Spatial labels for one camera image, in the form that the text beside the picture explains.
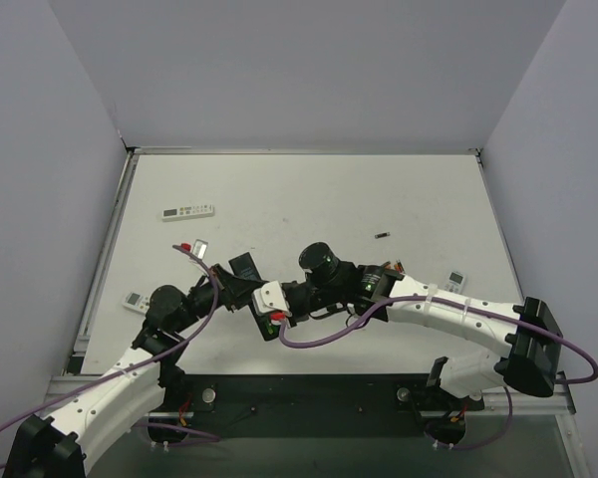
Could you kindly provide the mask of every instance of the small red object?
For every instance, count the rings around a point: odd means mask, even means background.
[[[286,320],[286,316],[283,312],[273,312],[270,314],[270,320],[275,322],[281,322]]]

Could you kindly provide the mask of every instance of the screw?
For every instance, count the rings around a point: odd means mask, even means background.
[[[397,400],[398,401],[408,401],[410,399],[410,391],[405,388],[401,387],[397,390]]]
[[[207,388],[201,393],[201,399],[204,403],[213,403],[215,401],[216,393],[212,388]]]

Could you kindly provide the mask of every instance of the white remote control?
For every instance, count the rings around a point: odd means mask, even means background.
[[[448,292],[460,294],[464,285],[465,274],[457,271],[451,271],[449,273],[448,281],[446,282],[444,289]]]
[[[126,296],[122,305],[130,311],[144,315],[149,309],[149,300],[150,297],[148,296],[143,296],[137,292],[131,292]]]
[[[212,204],[195,204],[193,206],[182,206],[174,209],[166,209],[161,212],[161,220],[164,222],[181,221],[183,219],[198,219],[215,215],[215,206]]]

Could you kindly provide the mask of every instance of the white plastic bracket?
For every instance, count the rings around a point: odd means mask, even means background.
[[[252,300],[260,316],[271,312],[283,312],[286,317],[292,316],[286,296],[279,281],[268,282],[252,293]]]

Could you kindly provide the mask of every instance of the cable tie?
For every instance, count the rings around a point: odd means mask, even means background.
[[[460,329],[462,330],[462,337],[467,340],[465,333],[467,329],[465,327],[465,320],[467,319],[467,314],[469,313],[469,305],[471,304],[471,298],[467,297],[465,299],[465,306],[462,308],[462,313],[460,314]]]
[[[437,292],[439,291],[439,286],[436,284],[428,284],[428,296],[426,297],[426,302],[423,305],[423,313],[424,315],[428,315],[430,313],[430,307],[432,306],[432,299],[435,297]],[[428,318],[426,318],[425,327],[429,327],[428,325]]]
[[[127,369],[126,369],[124,366],[121,366],[121,365],[120,365],[120,366],[114,365],[114,366],[112,366],[111,368],[112,368],[113,370],[120,371],[120,372],[122,373],[122,375],[123,375],[123,376],[125,376],[126,378],[131,378],[131,377],[129,376],[129,373],[127,372]]]

